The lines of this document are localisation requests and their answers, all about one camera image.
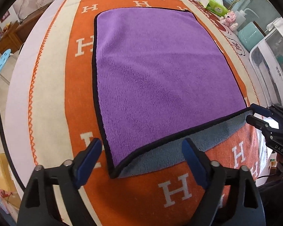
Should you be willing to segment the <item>white countertop dish cabinet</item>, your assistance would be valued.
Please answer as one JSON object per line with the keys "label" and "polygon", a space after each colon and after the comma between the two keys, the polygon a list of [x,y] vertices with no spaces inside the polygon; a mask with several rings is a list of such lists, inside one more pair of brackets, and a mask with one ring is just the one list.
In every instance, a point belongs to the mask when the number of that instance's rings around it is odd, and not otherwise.
{"label": "white countertop dish cabinet", "polygon": [[267,105],[283,108],[283,18],[267,26],[268,34],[249,54]]}

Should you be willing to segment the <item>pink block flower toy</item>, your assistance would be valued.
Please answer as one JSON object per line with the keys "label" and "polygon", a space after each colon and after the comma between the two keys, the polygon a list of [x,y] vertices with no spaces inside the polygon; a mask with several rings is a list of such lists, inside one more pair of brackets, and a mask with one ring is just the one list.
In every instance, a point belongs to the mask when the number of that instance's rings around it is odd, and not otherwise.
{"label": "pink block flower toy", "polygon": [[235,31],[238,27],[238,23],[236,22],[236,14],[233,11],[229,11],[223,17],[220,17],[220,23],[227,26],[232,32]]}

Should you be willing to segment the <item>brown wooden TV cabinet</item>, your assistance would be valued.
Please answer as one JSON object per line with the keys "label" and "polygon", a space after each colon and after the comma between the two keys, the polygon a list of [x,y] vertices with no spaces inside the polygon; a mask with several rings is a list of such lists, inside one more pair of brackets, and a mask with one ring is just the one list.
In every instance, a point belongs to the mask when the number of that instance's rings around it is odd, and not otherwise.
{"label": "brown wooden TV cabinet", "polygon": [[0,54],[3,54],[7,49],[11,49],[12,53],[20,50],[21,45],[25,43],[33,27],[48,7],[49,5],[45,5],[34,11],[23,22],[12,22],[0,38]]}

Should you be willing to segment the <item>blue round plastic stool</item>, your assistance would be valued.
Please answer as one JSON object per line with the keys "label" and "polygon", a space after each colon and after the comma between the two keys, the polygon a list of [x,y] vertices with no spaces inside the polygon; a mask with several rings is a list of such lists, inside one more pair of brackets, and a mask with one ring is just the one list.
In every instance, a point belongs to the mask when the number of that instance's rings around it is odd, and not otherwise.
{"label": "blue round plastic stool", "polygon": [[7,85],[10,84],[9,80],[7,78],[5,78],[1,72],[4,68],[4,66],[6,65],[8,59],[12,57],[13,59],[17,60],[18,58],[14,55],[14,53],[12,53],[11,49],[7,49],[6,51],[4,51],[4,53],[1,55],[0,57],[0,79],[2,79]]}

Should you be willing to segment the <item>green tissue pack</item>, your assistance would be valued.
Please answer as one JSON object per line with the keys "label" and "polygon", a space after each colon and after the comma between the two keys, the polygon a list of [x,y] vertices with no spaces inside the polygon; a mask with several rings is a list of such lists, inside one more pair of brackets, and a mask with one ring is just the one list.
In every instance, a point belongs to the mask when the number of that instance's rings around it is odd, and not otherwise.
{"label": "green tissue pack", "polygon": [[200,0],[200,3],[205,9],[219,17],[222,17],[229,12],[229,10],[224,6],[223,0]]}

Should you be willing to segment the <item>white plastic squeeze bottle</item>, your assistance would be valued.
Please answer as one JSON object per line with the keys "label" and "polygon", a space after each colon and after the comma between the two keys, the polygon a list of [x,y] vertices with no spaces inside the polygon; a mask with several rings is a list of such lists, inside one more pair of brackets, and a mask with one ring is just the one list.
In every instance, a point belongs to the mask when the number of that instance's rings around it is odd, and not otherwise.
{"label": "white plastic squeeze bottle", "polygon": [[258,19],[260,18],[253,10],[249,8],[245,8],[244,10],[237,10],[234,12],[236,15],[236,23],[238,24],[238,27],[240,27],[245,21],[246,21],[246,11],[251,12],[253,15],[255,15]]}

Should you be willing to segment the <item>yellow plastic stool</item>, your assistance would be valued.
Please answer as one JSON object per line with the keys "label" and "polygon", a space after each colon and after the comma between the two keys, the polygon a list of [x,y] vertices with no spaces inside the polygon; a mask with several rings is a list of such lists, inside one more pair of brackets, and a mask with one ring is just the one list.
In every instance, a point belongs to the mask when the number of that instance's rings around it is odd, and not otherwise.
{"label": "yellow plastic stool", "polygon": [[15,184],[9,172],[9,164],[4,153],[0,153],[0,189],[6,192],[16,192]]}

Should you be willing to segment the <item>teal plastic jug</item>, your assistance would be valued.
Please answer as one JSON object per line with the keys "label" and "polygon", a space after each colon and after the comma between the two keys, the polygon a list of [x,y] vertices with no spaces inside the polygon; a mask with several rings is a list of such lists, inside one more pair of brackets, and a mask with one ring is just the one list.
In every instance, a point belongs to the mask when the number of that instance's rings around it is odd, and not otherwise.
{"label": "teal plastic jug", "polygon": [[249,22],[238,32],[238,38],[248,52],[250,52],[265,36],[263,30],[255,21]]}

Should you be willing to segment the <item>purple and grey towel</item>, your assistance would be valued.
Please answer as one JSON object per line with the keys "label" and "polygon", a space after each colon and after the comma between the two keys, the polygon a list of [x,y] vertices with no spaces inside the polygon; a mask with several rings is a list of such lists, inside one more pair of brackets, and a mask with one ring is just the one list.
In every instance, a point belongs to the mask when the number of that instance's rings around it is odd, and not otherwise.
{"label": "purple and grey towel", "polygon": [[224,52],[187,10],[118,8],[95,17],[93,101],[111,178],[184,161],[229,139],[250,113]]}

